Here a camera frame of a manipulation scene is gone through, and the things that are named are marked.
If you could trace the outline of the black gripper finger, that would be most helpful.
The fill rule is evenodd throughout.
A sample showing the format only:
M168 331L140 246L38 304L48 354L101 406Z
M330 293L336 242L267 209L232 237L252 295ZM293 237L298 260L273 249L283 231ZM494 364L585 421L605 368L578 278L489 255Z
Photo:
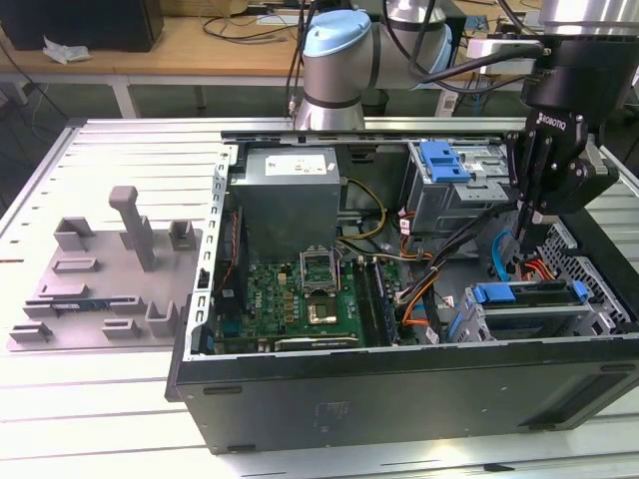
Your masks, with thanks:
M544 215L547 209L547 195L552 180L553 139L551 136L535 133L526 143L526 185L523 205L523 248L535 249L545 240L548 224Z
M506 136L506 152L510 184L517 189L518 217L515 236L521 248L531 248L529 227L531 223L529 186L530 132L509 132Z

